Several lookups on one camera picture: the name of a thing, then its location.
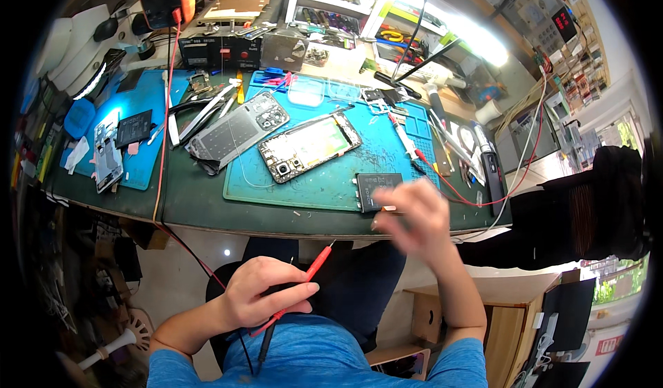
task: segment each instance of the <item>teal repair mat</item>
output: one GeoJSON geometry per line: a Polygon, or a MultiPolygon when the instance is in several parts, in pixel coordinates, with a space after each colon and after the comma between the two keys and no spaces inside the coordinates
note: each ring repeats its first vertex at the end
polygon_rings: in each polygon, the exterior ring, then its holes
{"type": "MultiPolygon", "coordinates": [[[[117,93],[117,87],[120,84],[120,75],[113,77],[104,91],[108,90],[111,94],[108,99],[101,104],[97,109],[97,114],[92,120],[92,124],[87,131],[87,144],[90,150],[86,153],[83,159],[76,165],[75,173],[91,177],[94,172],[94,164],[89,161],[92,159],[92,147],[94,145],[94,128],[98,125],[111,111],[117,109],[119,119],[124,119],[132,115],[139,114],[143,111],[152,109],[152,122],[157,126],[161,125],[164,121],[164,113],[166,108],[164,82],[161,79],[163,70],[144,70],[141,77],[138,79],[136,88],[128,92],[117,93]]],[[[172,73],[172,89],[170,91],[170,99],[173,104],[178,104],[182,95],[189,86],[187,77],[191,76],[193,72],[186,70],[173,70],[172,73]]],[[[120,185],[136,188],[145,191],[150,184],[150,177],[152,177],[152,170],[156,156],[161,150],[161,143],[163,142],[164,132],[161,131],[156,136],[151,145],[147,141],[141,142],[138,146],[138,153],[136,155],[129,155],[124,152],[122,156],[122,165],[124,167],[124,174],[120,180],[120,185]]],[[[60,166],[64,168],[67,157],[73,151],[72,148],[67,148],[62,152],[60,159],[60,166]]],[[[94,181],[90,180],[91,188],[94,188],[94,181]]]]}
{"type": "MultiPolygon", "coordinates": [[[[254,83],[254,79],[261,76],[262,72],[253,73],[246,92],[247,98],[251,98],[263,88],[266,88],[265,90],[273,88],[254,83]]],[[[290,121],[269,136],[290,129],[304,120],[328,114],[338,106],[344,106],[342,102],[329,102],[328,94],[317,108],[294,104],[288,101],[286,93],[277,92],[274,97],[290,114],[290,121]]],[[[404,107],[410,114],[406,117],[407,134],[426,155],[427,160],[434,162],[435,155],[426,120],[426,109],[410,103],[404,104],[404,107]]],[[[223,197],[228,200],[261,204],[359,211],[357,185],[352,183],[356,173],[400,173],[403,181],[421,176],[410,165],[405,147],[386,114],[371,114],[369,106],[364,102],[355,102],[355,107],[344,111],[344,114],[361,136],[363,143],[358,148],[284,184],[276,184],[258,152],[257,145],[253,145],[228,165],[223,197]]],[[[437,175],[430,168],[426,170],[428,176],[439,186],[437,175]]]]}

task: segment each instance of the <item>floor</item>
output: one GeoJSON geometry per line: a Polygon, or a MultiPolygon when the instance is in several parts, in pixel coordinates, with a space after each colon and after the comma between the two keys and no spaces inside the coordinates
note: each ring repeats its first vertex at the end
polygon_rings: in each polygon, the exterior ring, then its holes
{"type": "MultiPolygon", "coordinates": [[[[192,248],[205,264],[212,269],[220,265],[238,261],[242,258],[248,237],[222,233],[204,232],[186,228],[175,228],[175,232],[192,248]]],[[[371,242],[355,242],[354,248],[361,248],[371,242]]],[[[313,260],[326,245],[325,242],[300,241],[300,259],[313,260]]],[[[195,260],[177,243],[169,240],[164,250],[138,249],[143,278],[128,283],[136,289],[131,297],[134,307],[145,309],[150,315],[153,326],[158,327],[168,317],[181,311],[194,308],[205,302],[207,277],[195,260]]],[[[469,274],[475,277],[515,276],[565,271],[576,263],[554,266],[539,271],[520,269],[475,268],[466,266],[469,274]]],[[[412,321],[413,296],[403,293],[402,289],[435,284],[433,273],[419,260],[408,258],[394,294],[385,309],[382,322],[378,327],[377,344],[379,348],[397,346],[414,342],[410,334],[412,321]]],[[[203,381],[213,381],[221,376],[210,344],[206,343],[201,351],[194,355],[194,367],[203,381]]]]}

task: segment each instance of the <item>workbench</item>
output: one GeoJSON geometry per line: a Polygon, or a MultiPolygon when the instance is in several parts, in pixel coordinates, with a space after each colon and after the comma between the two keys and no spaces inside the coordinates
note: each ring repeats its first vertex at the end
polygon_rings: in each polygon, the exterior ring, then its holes
{"type": "MultiPolygon", "coordinates": [[[[210,82],[219,85],[235,77],[235,72],[226,70],[225,77],[210,77],[210,82]]],[[[249,81],[250,72],[244,73],[244,81],[249,81]]],[[[459,124],[467,124],[466,119],[448,114],[448,120],[459,124]]],[[[435,154],[438,159],[443,156],[442,148],[434,141],[435,154]]],[[[226,169],[215,177],[210,177],[198,168],[183,147],[168,151],[167,172],[164,174],[166,183],[166,200],[163,220],[169,226],[193,227],[201,230],[225,232],[232,234],[257,235],[265,237],[329,239],[345,240],[379,240],[386,238],[370,229],[372,214],[335,210],[311,210],[309,208],[293,208],[252,204],[248,202],[230,201],[223,198],[223,184],[226,169]]],[[[159,163],[161,152],[156,158],[150,183],[145,191],[120,186],[116,193],[110,191],[97,194],[94,181],[83,175],[68,175],[64,168],[55,166],[45,179],[42,189],[68,199],[70,202],[144,222],[151,222],[156,200],[159,163]]],[[[456,171],[447,180],[470,201],[474,201],[477,191],[482,191],[484,202],[487,191],[475,184],[468,188],[458,170],[458,158],[452,153],[456,171]]],[[[325,165],[335,165],[330,161],[325,165]]],[[[445,193],[452,195],[451,190],[443,185],[445,193]]],[[[489,206],[477,208],[451,203],[451,228],[460,234],[484,230],[493,224],[489,206]]],[[[499,225],[511,223],[509,207],[504,211],[499,225]]]]}

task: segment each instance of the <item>person's right hand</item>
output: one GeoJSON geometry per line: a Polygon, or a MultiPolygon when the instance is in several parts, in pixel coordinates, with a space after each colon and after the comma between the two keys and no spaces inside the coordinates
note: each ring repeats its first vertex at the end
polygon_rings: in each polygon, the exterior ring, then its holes
{"type": "Polygon", "coordinates": [[[453,247],[449,233],[449,203],[426,178],[396,188],[373,193],[382,206],[395,206],[403,213],[406,228],[393,211],[380,211],[372,229],[390,234],[396,247],[407,255],[416,255],[427,263],[435,262],[441,252],[453,247]]]}
{"type": "Polygon", "coordinates": [[[306,300],[319,290],[317,283],[301,283],[288,289],[261,296],[270,286],[306,280],[306,272],[274,258],[260,256],[240,266],[218,297],[223,329],[251,328],[276,312],[311,312],[306,300]]]}

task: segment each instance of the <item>digital display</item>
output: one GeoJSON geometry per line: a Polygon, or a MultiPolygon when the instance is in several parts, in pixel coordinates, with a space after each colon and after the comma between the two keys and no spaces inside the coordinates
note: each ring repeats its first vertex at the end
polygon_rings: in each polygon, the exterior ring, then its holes
{"type": "Polygon", "coordinates": [[[564,43],[567,43],[577,34],[574,22],[571,20],[571,14],[569,14],[566,7],[560,8],[552,16],[552,22],[557,27],[557,31],[559,31],[559,35],[564,40],[564,43]]]}

